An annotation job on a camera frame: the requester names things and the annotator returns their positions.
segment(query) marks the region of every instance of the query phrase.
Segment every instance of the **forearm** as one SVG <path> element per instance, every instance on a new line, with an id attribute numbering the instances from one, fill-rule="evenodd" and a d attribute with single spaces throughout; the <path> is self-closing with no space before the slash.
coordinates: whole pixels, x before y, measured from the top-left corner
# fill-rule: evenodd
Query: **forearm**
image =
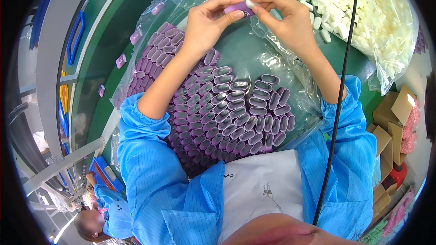
<path id="1" fill-rule="evenodd" d="M 301 55 L 300 58 L 309 68 L 324 100 L 329 104 L 337 104 L 341 80 L 321 50 L 316 46 L 310 51 L 310 53 L 307 55 Z M 344 100 L 346 96 L 347 90 L 344 89 L 342 100 Z"/>
<path id="2" fill-rule="evenodd" d="M 138 101 L 139 112 L 151 119 L 161 119 L 174 93 L 199 59 L 182 48 Z"/>

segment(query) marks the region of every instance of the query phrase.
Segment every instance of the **blue plastic tray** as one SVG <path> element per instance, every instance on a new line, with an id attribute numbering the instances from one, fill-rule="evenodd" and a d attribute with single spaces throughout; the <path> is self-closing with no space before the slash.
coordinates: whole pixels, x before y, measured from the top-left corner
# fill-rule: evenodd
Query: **blue plastic tray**
<path id="1" fill-rule="evenodd" d="M 114 181 L 111 181 L 111 179 L 109 179 L 109 176 L 107 176 L 106 172 L 104 171 L 105 167 L 107 167 L 108 164 L 106 163 L 103 156 L 93 158 L 88 170 L 95 172 L 95 180 L 97 181 L 98 184 L 101 184 L 101 185 L 105 186 L 106 188 L 108 188 L 106 186 L 105 182 L 103 182 L 103 180 L 100 178 L 100 175 L 98 175 L 97 171 L 95 170 L 95 164 L 97 164 L 100 167 L 100 169 L 102 170 L 106 179 L 113 185 L 113 187 L 116 189 L 116 191 L 118 193 L 121 193 L 121 191 L 123 191 L 123 189 L 124 189 L 124 185 L 120 182 L 120 180 L 118 178 L 115 179 Z"/>

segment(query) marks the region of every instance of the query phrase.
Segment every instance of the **hand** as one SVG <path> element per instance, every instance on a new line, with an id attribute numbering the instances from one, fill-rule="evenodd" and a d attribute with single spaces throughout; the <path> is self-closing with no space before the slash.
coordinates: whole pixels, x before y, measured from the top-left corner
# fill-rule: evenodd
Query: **hand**
<path id="1" fill-rule="evenodd" d="M 251 0 L 261 7 L 254 6 L 253 12 L 284 45 L 300 58 L 310 56 L 318 46 L 313 37 L 309 9 L 296 0 Z M 282 20 L 270 15 L 272 9 L 278 9 Z"/>
<path id="2" fill-rule="evenodd" d="M 233 22 L 244 17 L 242 11 L 223 15 L 224 9 L 243 0 L 208 0 L 189 10 L 186 35 L 181 53 L 203 57 L 218 41 L 222 32 Z"/>

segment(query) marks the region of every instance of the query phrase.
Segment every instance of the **green workbench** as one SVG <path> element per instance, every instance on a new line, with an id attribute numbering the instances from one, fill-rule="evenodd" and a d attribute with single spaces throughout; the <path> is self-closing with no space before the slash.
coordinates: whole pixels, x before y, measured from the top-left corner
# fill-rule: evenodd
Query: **green workbench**
<path id="1" fill-rule="evenodd" d="M 109 98 L 115 91 L 127 66 L 125 65 L 123 68 L 117 69 L 115 59 L 121 53 L 125 53 L 127 61 L 130 60 L 133 46 L 130 44 L 129 37 L 134 31 L 140 14 L 148 7 L 151 1 L 113 0 L 97 26 L 82 62 L 74 93 L 73 109 L 70 112 L 72 113 L 72 137 L 74 137 L 73 142 L 75 143 L 72 151 L 101 136 L 107 119 L 113 110 Z M 77 63 L 84 40 L 89 33 L 89 28 L 94 23 L 97 14 L 105 2 L 106 0 L 90 0 L 84 10 L 86 27 L 79 44 L 75 63 Z M 332 36 L 331 43 L 320 45 L 324 55 L 338 74 L 341 73 L 345 46 L 346 43 L 335 36 Z M 355 48 L 351 48 L 347 74 L 356 75 L 360 78 L 368 78 L 373 70 L 374 65 L 368 58 Z M 103 98 L 100 98 L 97 93 L 100 84 L 104 84 L 106 87 Z M 372 111 L 381 99 L 382 97 L 379 93 L 368 90 L 368 82 L 362 85 L 360 101 L 362 102 L 368 123 L 373 122 Z M 74 120 L 79 114 L 85 116 L 85 127 L 76 127 Z M 110 152 L 111 142 L 108 142 L 102 154 L 108 164 L 110 162 Z M 90 159 L 91 157 L 86 161 L 88 165 L 90 164 Z M 77 167 L 81 169 L 82 163 L 79 164 Z M 113 168 L 113 171 L 119 177 L 119 173 L 116 172 L 115 168 Z"/>

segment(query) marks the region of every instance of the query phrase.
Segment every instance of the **plastic wrap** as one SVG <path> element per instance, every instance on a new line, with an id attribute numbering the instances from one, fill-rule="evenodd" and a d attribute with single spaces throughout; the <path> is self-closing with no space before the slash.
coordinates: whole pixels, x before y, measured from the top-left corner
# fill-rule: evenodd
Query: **plastic wrap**
<path id="1" fill-rule="evenodd" d="M 135 32 L 141 35 L 141 39 L 134 42 L 134 51 L 126 73 L 110 99 L 115 107 L 119 109 L 121 102 L 126 98 L 127 89 L 134 79 L 134 67 L 153 32 L 164 22 L 177 25 L 179 29 L 184 30 L 189 8 L 205 1 L 153 0 L 151 2 L 136 25 Z M 273 10 L 272 14 L 282 19 L 277 11 Z M 217 66 L 233 68 L 234 81 L 245 80 L 252 86 L 261 74 L 273 74 L 280 78 L 279 86 L 291 91 L 288 104 L 296 117 L 295 128 L 287 134 L 281 146 L 296 140 L 300 135 L 304 136 L 300 138 L 303 140 L 314 131 L 313 128 L 320 122 L 320 95 L 313 78 L 298 57 L 285 49 L 278 38 L 265 25 L 259 23 L 256 16 L 230 25 L 214 48 L 221 53 Z M 302 102 L 298 99 L 307 101 L 310 106 L 303 108 Z"/>
<path id="2" fill-rule="evenodd" d="M 418 17 L 408 0 L 357 2 L 360 17 L 354 27 L 352 46 L 375 62 L 377 71 L 369 79 L 369 88 L 385 95 L 409 65 L 419 31 Z M 320 16 L 317 8 L 313 11 Z"/>
<path id="3" fill-rule="evenodd" d="M 118 126 L 115 127 L 115 130 L 112 134 L 112 141 L 111 141 L 111 153 L 110 153 L 110 165 L 115 166 L 116 171 L 121 172 L 118 164 L 117 159 L 117 151 L 118 151 L 118 145 L 119 145 L 119 128 Z"/>

